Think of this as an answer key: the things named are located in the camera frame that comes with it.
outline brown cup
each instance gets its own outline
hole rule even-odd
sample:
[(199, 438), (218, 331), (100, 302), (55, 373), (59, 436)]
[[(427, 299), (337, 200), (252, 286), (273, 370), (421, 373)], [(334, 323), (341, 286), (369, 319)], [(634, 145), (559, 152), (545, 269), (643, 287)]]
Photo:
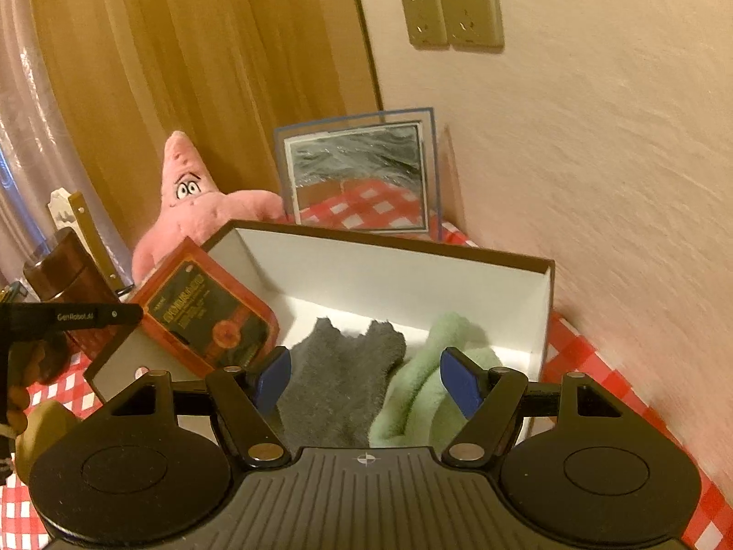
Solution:
[[(23, 267), (23, 275), (42, 302), (120, 302), (70, 227), (60, 229), (36, 248)], [(116, 328), (69, 331), (66, 351), (56, 338), (54, 345), (45, 346), (42, 379), (48, 382), (58, 378), (76, 351), (94, 359), (115, 336)]]

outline red book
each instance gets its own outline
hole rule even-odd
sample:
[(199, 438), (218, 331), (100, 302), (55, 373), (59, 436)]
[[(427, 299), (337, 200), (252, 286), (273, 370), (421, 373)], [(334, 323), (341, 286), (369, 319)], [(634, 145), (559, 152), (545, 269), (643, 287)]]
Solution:
[(247, 367), (275, 347), (272, 308), (186, 238), (133, 295), (142, 327), (196, 376)]

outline wall socket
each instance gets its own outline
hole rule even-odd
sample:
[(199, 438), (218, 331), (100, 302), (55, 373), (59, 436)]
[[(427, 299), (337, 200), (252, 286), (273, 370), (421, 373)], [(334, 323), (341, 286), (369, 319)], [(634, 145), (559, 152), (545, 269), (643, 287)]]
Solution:
[(402, 0), (410, 43), (415, 47), (447, 47), (441, 0)]
[(441, 0), (454, 47), (503, 47), (499, 0)]

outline framed photo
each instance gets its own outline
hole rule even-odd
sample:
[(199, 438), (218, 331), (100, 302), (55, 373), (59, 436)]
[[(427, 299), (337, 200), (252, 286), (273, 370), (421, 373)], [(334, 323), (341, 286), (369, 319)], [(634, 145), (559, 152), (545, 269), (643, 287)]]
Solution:
[(431, 109), (286, 126), (275, 137), (296, 224), (418, 234), (440, 225)]

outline green cloth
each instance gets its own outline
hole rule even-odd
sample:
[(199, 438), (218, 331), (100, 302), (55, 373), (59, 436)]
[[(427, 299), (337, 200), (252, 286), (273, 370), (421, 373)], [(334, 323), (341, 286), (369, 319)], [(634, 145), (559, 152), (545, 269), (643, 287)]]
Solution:
[(500, 366), (490, 347), (465, 351), (471, 325), (456, 313), (435, 321), (425, 345), (394, 375), (382, 410), (369, 429), (369, 446), (431, 446), (442, 452), (466, 423), (441, 380), (441, 353), (457, 347), (481, 368)]

